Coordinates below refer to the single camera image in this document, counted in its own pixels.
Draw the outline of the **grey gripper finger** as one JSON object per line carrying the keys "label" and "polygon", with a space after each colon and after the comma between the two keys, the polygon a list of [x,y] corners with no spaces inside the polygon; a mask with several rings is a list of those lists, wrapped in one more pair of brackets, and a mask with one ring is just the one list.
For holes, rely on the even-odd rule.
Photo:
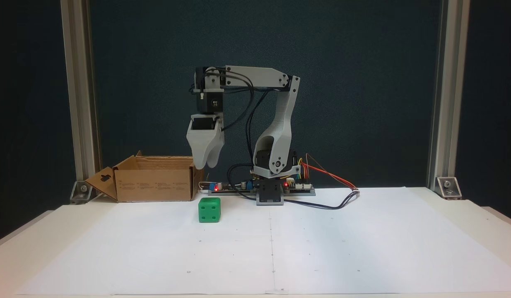
{"label": "grey gripper finger", "polygon": [[207,166],[214,168],[218,164],[221,150],[224,146],[224,138],[214,138],[208,146]]}
{"label": "grey gripper finger", "polygon": [[200,170],[207,166],[208,146],[211,141],[210,139],[188,138],[195,168]]}

